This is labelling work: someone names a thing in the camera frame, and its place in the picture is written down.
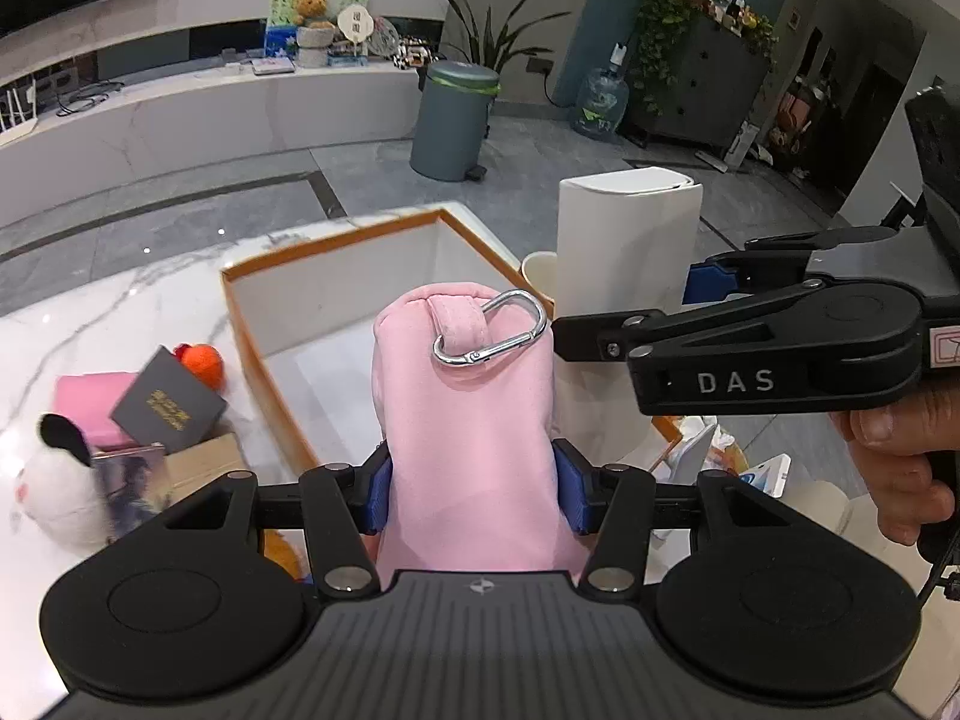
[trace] gray tile floor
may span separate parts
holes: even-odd
[[[488,173],[479,184],[448,184],[418,175],[408,164],[410,146],[407,141],[330,146],[160,176],[0,229],[0,254],[104,214],[211,187],[310,172],[317,166],[348,214],[459,200],[520,257],[556,246],[560,180],[625,170],[625,158],[680,163],[687,167],[677,170],[704,184],[697,260],[728,250],[727,241],[742,247],[750,238],[823,229],[829,221],[816,204],[765,166],[750,163],[747,172],[720,175],[693,158],[689,149],[652,143],[642,151],[626,141],[595,143],[564,122],[495,117],[481,151]],[[324,217],[317,196],[305,181],[296,181],[114,221],[0,263],[0,316],[150,261]],[[786,451],[814,478],[832,481],[849,495],[865,491],[843,443],[822,415],[741,416],[722,422],[752,461]]]

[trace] wall socket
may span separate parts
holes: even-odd
[[[538,56],[531,56],[529,59],[527,59],[527,73],[537,73],[541,76],[549,76],[552,71],[552,59],[540,59]]]

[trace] gray cabinet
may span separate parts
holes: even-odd
[[[646,110],[634,90],[624,119],[626,134],[678,138],[726,151],[747,118],[767,71],[762,56],[714,20],[700,17],[680,48],[677,82],[661,96],[660,116]]]

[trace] dark gray book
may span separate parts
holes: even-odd
[[[200,443],[227,408],[163,346],[113,408],[110,418],[143,445],[168,454]]]

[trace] orange plush toy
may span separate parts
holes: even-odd
[[[181,343],[174,349],[174,357],[181,361],[203,384],[219,392],[224,387],[224,360],[220,353],[207,343],[190,346]]]

